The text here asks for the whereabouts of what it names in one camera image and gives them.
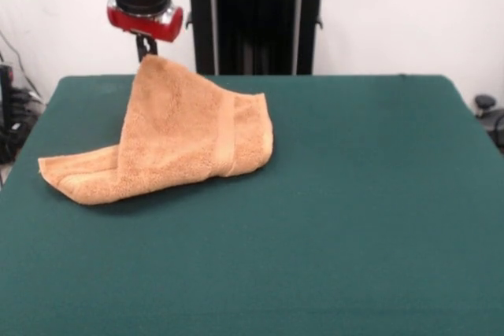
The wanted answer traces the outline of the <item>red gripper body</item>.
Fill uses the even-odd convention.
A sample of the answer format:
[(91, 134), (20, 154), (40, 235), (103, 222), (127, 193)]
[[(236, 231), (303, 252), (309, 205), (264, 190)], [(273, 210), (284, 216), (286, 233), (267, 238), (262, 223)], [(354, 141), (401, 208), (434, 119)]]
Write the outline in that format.
[(179, 6), (169, 6), (163, 13), (153, 16), (138, 16), (120, 9), (116, 0), (108, 0), (106, 12), (115, 28), (164, 42), (173, 42), (183, 24), (183, 9)]

